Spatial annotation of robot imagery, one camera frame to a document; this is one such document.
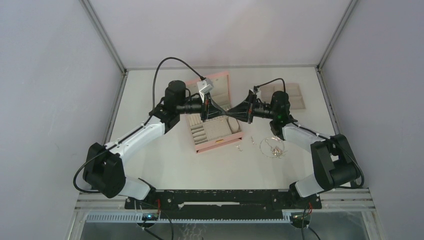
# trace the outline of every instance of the white table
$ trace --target white table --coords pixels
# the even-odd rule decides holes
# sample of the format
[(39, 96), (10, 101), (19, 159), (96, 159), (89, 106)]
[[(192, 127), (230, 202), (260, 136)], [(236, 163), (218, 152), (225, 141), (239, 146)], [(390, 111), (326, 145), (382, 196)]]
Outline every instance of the white table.
[[(231, 103), (240, 103), (253, 85), (284, 78), (298, 83), (306, 109), (293, 110), (299, 122), (313, 130), (334, 134), (324, 96), (313, 67), (197, 69), (202, 75), (229, 71)], [(154, 70), (132, 70), (128, 74), (119, 105), (111, 140), (121, 137), (140, 122), (152, 109)], [(164, 96), (169, 81), (196, 78), (190, 70), (160, 70), (156, 81), (156, 104)], [(254, 118), (252, 124), (240, 123), (244, 132), (241, 142), (197, 154), (185, 117), (166, 135), (149, 143), (128, 161), (128, 176), (141, 178), (157, 189), (288, 189), (295, 181), (313, 172), (311, 155), (300, 147), (284, 142), (282, 157), (268, 158), (259, 143), (272, 137), (270, 120)]]

